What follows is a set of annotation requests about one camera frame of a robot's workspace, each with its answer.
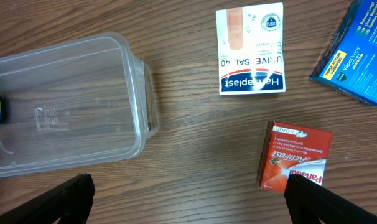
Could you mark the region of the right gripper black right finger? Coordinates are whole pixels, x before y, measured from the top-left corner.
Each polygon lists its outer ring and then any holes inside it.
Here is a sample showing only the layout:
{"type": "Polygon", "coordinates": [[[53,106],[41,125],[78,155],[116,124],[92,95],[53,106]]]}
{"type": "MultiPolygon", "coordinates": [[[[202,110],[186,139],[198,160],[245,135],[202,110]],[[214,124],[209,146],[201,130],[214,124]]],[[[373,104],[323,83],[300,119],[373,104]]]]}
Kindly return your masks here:
{"type": "Polygon", "coordinates": [[[288,178],[284,197],[293,224],[377,224],[377,216],[299,175],[288,178]]]}

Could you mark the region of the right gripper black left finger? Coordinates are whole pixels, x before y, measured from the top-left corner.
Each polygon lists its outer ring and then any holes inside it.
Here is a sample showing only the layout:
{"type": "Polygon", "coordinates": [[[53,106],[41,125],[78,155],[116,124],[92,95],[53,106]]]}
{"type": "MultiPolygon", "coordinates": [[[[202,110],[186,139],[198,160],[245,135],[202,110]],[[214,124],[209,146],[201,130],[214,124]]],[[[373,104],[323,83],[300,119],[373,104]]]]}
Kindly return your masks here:
{"type": "Polygon", "coordinates": [[[94,195],[95,185],[91,175],[79,174],[0,215],[0,224],[85,224],[94,195]]]}

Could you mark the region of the white Hansaplast plaster box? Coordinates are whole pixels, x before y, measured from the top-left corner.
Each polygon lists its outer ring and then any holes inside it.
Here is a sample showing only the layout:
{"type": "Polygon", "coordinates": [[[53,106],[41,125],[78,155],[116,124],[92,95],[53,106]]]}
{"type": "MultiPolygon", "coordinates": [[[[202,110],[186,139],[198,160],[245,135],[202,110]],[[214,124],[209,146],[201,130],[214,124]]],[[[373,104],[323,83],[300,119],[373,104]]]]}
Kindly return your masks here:
{"type": "Polygon", "coordinates": [[[216,11],[219,94],[286,91],[281,2],[216,11]]]}

